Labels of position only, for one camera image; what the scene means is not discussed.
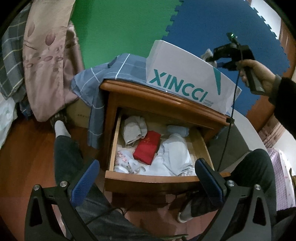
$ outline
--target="red folded fabric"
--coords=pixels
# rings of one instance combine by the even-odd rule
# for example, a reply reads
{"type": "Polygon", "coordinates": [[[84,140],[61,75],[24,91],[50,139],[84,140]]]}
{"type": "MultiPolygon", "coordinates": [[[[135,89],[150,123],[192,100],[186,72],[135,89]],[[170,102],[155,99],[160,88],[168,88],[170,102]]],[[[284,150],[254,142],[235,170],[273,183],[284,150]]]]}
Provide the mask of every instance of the red folded fabric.
{"type": "Polygon", "coordinates": [[[145,138],[140,140],[135,152],[133,153],[133,157],[136,160],[151,165],[160,136],[161,135],[155,131],[148,131],[145,138]]]}

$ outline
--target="drawer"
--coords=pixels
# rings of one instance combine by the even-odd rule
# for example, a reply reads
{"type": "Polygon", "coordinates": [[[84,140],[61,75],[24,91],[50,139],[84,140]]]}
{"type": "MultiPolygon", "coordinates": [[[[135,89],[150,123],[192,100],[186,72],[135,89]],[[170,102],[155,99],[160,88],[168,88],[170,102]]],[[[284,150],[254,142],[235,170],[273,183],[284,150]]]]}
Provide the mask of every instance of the drawer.
{"type": "Polygon", "coordinates": [[[196,126],[172,120],[163,116],[140,112],[131,109],[122,109],[118,115],[115,133],[112,143],[109,167],[105,174],[106,191],[123,194],[142,194],[142,195],[163,195],[178,194],[196,188],[199,184],[197,176],[185,177],[164,177],[164,176],[145,176],[137,174],[118,173],[113,171],[115,156],[118,148],[124,147],[124,140],[120,133],[121,120],[124,116],[138,115],[145,118],[148,131],[156,131],[168,138],[167,125],[181,125],[189,127],[189,136],[185,138],[194,164],[198,158],[204,158],[213,168],[210,155],[207,151],[205,142],[196,126]]]}

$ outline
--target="person's right arm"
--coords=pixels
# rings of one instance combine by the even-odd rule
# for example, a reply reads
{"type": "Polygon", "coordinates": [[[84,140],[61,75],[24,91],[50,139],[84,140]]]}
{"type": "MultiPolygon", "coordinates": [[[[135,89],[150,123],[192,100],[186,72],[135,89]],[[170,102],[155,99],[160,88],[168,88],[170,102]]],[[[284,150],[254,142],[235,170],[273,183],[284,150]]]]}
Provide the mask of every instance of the person's right arm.
{"type": "MultiPolygon", "coordinates": [[[[262,84],[269,102],[275,105],[274,115],[279,122],[296,139],[296,83],[289,78],[281,78],[273,74],[266,66],[255,60],[242,60],[238,67],[249,66],[262,84]]],[[[242,81],[246,83],[247,77],[240,71],[242,81]]]]}

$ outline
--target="metal screw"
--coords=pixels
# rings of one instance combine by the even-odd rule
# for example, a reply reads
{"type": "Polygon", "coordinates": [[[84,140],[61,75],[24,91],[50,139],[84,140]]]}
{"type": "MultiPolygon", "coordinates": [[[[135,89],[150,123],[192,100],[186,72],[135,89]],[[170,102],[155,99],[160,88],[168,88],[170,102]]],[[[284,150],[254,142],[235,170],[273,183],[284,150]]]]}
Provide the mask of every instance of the metal screw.
{"type": "Polygon", "coordinates": [[[227,184],[228,186],[230,186],[230,187],[233,187],[233,186],[234,186],[234,181],[233,181],[233,180],[228,180],[228,181],[226,182],[226,184],[227,184]]]}
{"type": "Polygon", "coordinates": [[[257,190],[261,190],[261,187],[260,187],[260,185],[258,185],[258,184],[255,184],[255,189],[257,189],[257,190]]]}
{"type": "Polygon", "coordinates": [[[61,183],[59,185],[63,188],[65,186],[67,186],[68,183],[67,183],[67,181],[61,181],[61,183]]]}
{"type": "Polygon", "coordinates": [[[35,191],[37,191],[39,188],[40,188],[40,185],[38,185],[38,184],[36,184],[35,186],[33,186],[33,189],[34,189],[35,191]]]}

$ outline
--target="cable clip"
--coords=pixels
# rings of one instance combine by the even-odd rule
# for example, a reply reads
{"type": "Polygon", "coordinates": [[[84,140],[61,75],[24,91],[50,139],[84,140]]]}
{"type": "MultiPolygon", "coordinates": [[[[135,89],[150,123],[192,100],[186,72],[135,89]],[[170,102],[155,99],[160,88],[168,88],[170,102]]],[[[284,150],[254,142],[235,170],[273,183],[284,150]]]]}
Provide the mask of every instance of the cable clip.
{"type": "Polygon", "coordinates": [[[230,124],[234,124],[234,119],[233,118],[226,118],[226,122],[230,124]]]}

